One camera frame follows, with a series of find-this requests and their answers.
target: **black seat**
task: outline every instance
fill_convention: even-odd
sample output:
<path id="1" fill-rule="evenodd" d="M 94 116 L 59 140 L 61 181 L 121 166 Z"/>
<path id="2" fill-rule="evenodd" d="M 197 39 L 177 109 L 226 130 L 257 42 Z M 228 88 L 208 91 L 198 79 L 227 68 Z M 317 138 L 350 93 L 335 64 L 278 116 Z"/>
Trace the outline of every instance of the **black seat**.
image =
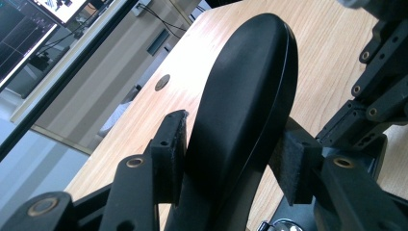
<path id="1" fill-rule="evenodd" d="M 199 105 L 179 205 L 166 230 L 244 230 L 292 108 L 293 33 L 276 15 L 246 21 L 222 48 Z"/>

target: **black plastic part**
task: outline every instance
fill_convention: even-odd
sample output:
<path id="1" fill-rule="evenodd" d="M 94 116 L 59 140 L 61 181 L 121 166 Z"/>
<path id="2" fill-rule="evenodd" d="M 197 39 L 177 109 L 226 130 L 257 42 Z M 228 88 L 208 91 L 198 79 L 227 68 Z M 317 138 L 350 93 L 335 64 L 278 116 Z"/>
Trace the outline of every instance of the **black plastic part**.
<path id="1" fill-rule="evenodd" d="M 268 224 L 266 221 L 263 221 L 260 226 L 258 227 L 257 231 L 268 231 L 269 228 L 271 227 L 270 224 Z"/>
<path id="2" fill-rule="evenodd" d="M 177 203 L 186 152 L 187 112 L 165 116 L 143 155 L 117 166 L 100 230 L 159 230 L 159 203 Z"/>
<path id="3" fill-rule="evenodd" d="M 398 81 L 380 98 L 369 105 L 366 117 L 376 122 L 385 122 L 393 116 L 404 116 L 404 105 L 408 99 L 408 75 Z"/>
<path id="4" fill-rule="evenodd" d="M 387 193 L 387 195 L 394 202 L 396 207 L 398 207 L 401 213 L 408 219 L 408 201 L 391 193 Z"/>
<path id="5" fill-rule="evenodd" d="M 395 21 L 408 18 L 406 0 L 369 0 L 364 9 L 380 20 Z"/>
<path id="6" fill-rule="evenodd" d="M 134 155 L 117 166 L 99 230 L 159 230 L 153 161 Z"/>
<path id="7" fill-rule="evenodd" d="M 387 146 L 387 137 L 385 135 L 380 136 L 376 141 L 372 142 L 367 148 L 361 152 L 346 153 L 347 158 L 352 159 L 362 165 L 373 179 L 377 179 L 378 172 L 382 166 L 382 160 L 385 154 L 385 148 Z M 340 150 L 333 148 L 324 148 L 323 156 L 328 157 L 340 153 Z M 319 172 L 319 168 L 313 170 L 313 172 Z M 319 231 L 322 230 L 341 230 L 339 216 L 335 212 L 335 208 L 331 202 L 331 198 L 327 189 L 324 187 L 320 174 L 313 174 L 309 180 L 309 190 L 312 190 L 314 195 L 319 198 L 319 202 L 315 200 L 311 204 L 294 204 L 290 205 L 288 199 L 284 196 L 276 209 L 272 219 L 269 223 L 274 223 L 279 219 L 289 219 L 298 224 L 303 230 L 307 231 Z M 399 202 L 401 206 L 399 209 L 408 210 L 408 205 L 405 201 L 399 197 L 388 194 L 394 201 Z"/>
<path id="8" fill-rule="evenodd" d="M 372 28 L 372 39 L 360 54 L 359 61 L 369 64 L 397 26 L 397 22 L 378 21 Z"/>
<path id="9" fill-rule="evenodd" d="M 342 155 L 329 156 L 324 161 L 321 179 L 339 215 L 342 230 L 408 228 L 407 218 L 358 162 Z"/>
<path id="10" fill-rule="evenodd" d="M 184 110 L 166 115 L 150 143 L 157 203 L 179 202 L 187 149 L 186 116 Z"/>
<path id="11" fill-rule="evenodd" d="M 352 95 L 359 101 L 371 103 L 381 96 L 390 84 L 408 73 L 408 19 L 395 27 L 373 57 L 366 70 L 352 88 Z"/>
<path id="12" fill-rule="evenodd" d="M 74 202 L 79 230 L 98 230 L 111 184 Z"/>
<path id="13" fill-rule="evenodd" d="M 366 117 L 367 107 L 348 100 L 327 122 L 316 139 L 325 147 L 342 150 L 363 150 L 394 122 L 374 122 Z"/>
<path id="14" fill-rule="evenodd" d="M 309 177 L 322 161 L 321 145 L 289 118 L 268 164 L 290 205 L 312 202 Z"/>
<path id="15" fill-rule="evenodd" d="M 295 40 L 276 15 L 257 15 L 229 38 L 203 92 L 167 231 L 245 229 L 296 80 Z"/>
<path id="16" fill-rule="evenodd" d="M 66 192 L 48 192 L 21 205 L 1 230 L 71 231 L 77 228 L 71 196 Z"/>

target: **computer monitor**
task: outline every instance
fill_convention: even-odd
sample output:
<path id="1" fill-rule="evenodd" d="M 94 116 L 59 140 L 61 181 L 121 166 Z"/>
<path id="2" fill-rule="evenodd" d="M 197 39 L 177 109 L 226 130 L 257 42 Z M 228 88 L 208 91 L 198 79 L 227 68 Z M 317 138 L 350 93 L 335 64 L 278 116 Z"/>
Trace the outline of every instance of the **computer monitor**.
<path id="1" fill-rule="evenodd" d="M 0 90 L 58 25 L 28 0 L 0 0 Z"/>
<path id="2" fill-rule="evenodd" d="M 76 13 L 85 7 L 88 0 L 29 0 L 56 22 L 65 26 Z"/>

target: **wooden table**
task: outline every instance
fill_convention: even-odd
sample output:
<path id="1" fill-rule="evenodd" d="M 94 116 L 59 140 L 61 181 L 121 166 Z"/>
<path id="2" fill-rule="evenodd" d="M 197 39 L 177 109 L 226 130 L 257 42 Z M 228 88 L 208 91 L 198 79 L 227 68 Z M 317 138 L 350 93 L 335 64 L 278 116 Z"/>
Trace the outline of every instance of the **wooden table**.
<path id="1" fill-rule="evenodd" d="M 188 138 L 201 93 L 212 65 L 232 33 L 250 17 L 275 13 L 286 21 L 296 36 L 299 76 L 291 117 L 315 136 L 347 99 L 365 66 L 358 62 L 360 51 L 371 38 L 376 19 L 363 10 L 343 8 L 335 0 L 246 0 L 203 13 L 140 92 L 106 139 L 90 156 L 67 187 L 78 199 L 113 181 L 117 163 L 126 156 L 141 154 L 162 119 L 175 110 L 186 109 Z M 155 85 L 169 74 L 160 91 Z M 408 197 L 408 131 L 392 128 L 389 148 L 379 177 L 388 192 Z M 267 169 L 252 206 L 247 227 L 255 230 L 270 219 L 282 193 Z M 166 219 L 162 206 L 162 225 Z"/>

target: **wood grain surface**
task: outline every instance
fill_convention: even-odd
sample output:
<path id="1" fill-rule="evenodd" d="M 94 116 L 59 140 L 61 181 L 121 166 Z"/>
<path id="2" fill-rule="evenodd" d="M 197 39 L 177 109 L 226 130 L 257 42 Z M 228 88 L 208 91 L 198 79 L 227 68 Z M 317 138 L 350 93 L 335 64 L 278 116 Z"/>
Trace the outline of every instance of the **wood grain surface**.
<path id="1" fill-rule="evenodd" d="M 299 53 L 299 75 L 291 117 L 315 136 L 347 99 L 365 66 L 358 57 L 371 38 L 376 19 L 363 10 L 343 8 L 334 0 L 246 0 L 200 15 L 138 97 L 97 147 L 67 191 L 76 200 L 113 181 L 117 163 L 141 154 L 162 119 L 179 109 L 187 110 L 188 138 L 212 65 L 225 42 L 247 19 L 275 13 L 293 29 Z M 160 91 L 155 85 L 169 74 Z M 386 191 L 407 198 L 408 164 L 405 158 L 408 132 L 393 128 L 390 147 L 379 183 Z M 270 219 L 282 192 L 267 168 L 252 206 L 247 227 L 255 230 Z M 161 223 L 168 206 L 161 206 Z"/>

